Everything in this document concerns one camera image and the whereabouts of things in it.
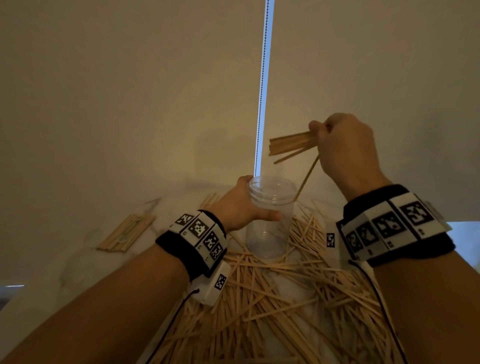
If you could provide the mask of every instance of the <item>hand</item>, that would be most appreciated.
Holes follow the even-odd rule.
[[[348,201],[392,184],[380,169],[372,129],[354,115],[335,113],[308,127],[317,133],[324,172]]]
[[[205,210],[214,214],[222,223],[226,233],[240,230],[253,220],[280,221],[280,211],[255,206],[250,201],[248,182],[253,176],[242,176],[237,185]]]

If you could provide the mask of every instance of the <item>black cable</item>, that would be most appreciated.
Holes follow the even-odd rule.
[[[362,274],[367,278],[368,282],[370,283],[370,285],[372,286],[372,289],[373,289],[373,293],[375,293],[375,296],[377,297],[377,300],[378,300],[378,303],[380,304],[380,308],[382,310],[382,314],[384,315],[385,317],[385,321],[387,322],[387,325],[388,325],[388,328],[390,329],[390,332],[392,333],[392,336],[393,336],[393,340],[395,341],[395,345],[396,347],[398,348],[398,351],[400,352],[400,355],[402,357],[402,360],[405,364],[408,364],[408,360],[407,360],[407,357],[405,356],[405,353],[403,352],[403,349],[402,347],[400,346],[400,343],[398,342],[398,339],[396,337],[396,333],[395,333],[395,330],[393,330],[393,327],[392,327],[392,324],[390,322],[390,320],[388,319],[388,315],[387,315],[387,311],[385,310],[385,306],[384,306],[384,303],[382,302],[382,299],[380,298],[380,295],[378,294],[378,291],[372,281],[372,279],[370,278],[370,276],[367,274],[367,272],[365,272],[363,270],[362,267],[360,267],[359,264],[357,264],[356,262],[354,262],[353,260],[348,260],[348,263],[351,265],[351,266],[354,266],[356,267],[360,272],[362,272]]]
[[[173,315],[173,318],[172,320],[170,321],[170,323],[168,324],[168,327],[167,329],[165,330],[165,332],[163,333],[163,336],[162,338],[160,339],[160,341],[158,342],[158,344],[156,345],[155,347],[155,350],[153,350],[153,353],[152,355],[150,355],[150,357],[148,358],[148,360],[145,362],[145,364],[148,364],[149,362],[152,361],[153,357],[155,356],[156,352],[158,351],[158,349],[160,348],[160,346],[162,346],[162,343],[163,341],[165,340],[165,337],[167,337],[167,333],[168,331],[171,329],[173,323],[175,322],[175,319],[177,318],[177,315],[179,314],[181,308],[183,307],[183,305],[185,304],[185,302],[187,302],[187,300],[190,298],[190,296],[192,294],[195,294],[195,293],[198,293],[200,292],[200,289],[195,289],[193,290],[192,292],[190,292],[187,297],[185,297],[185,299],[180,303],[180,307],[177,309],[177,311],[175,312],[175,315]]]

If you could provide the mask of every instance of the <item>transparent plastic jar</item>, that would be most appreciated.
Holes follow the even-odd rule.
[[[281,221],[256,220],[247,225],[247,246],[264,259],[275,259],[287,250],[297,187],[282,177],[258,176],[250,180],[250,199],[254,205],[282,213]]]

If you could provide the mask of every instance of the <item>blue light strip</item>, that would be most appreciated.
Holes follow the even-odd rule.
[[[260,72],[260,94],[258,96],[257,144],[255,147],[254,177],[260,176],[262,145],[264,142],[265,104],[267,99],[268,65],[272,43],[273,8],[275,0],[265,0],[264,43],[262,46],[262,68]]]

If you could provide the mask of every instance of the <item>wooden coffee stirrer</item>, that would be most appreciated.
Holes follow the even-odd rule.
[[[268,155],[276,156],[278,154],[294,151],[293,153],[288,154],[287,156],[273,162],[273,164],[278,164],[294,156],[297,156],[300,153],[306,152],[307,150],[312,149],[316,146],[317,146],[317,136],[315,135],[315,133],[304,132],[299,134],[286,135],[286,136],[270,139],[270,145],[268,146],[270,153]],[[297,191],[297,194],[295,195],[293,202],[297,201],[301,191],[303,190],[303,187],[305,186],[305,183],[307,183],[307,179],[312,174],[313,168],[315,167],[315,164],[317,164],[318,159],[319,159],[319,156],[317,155],[317,157],[315,158],[315,161],[310,167],[310,170],[305,176],[299,190]]]

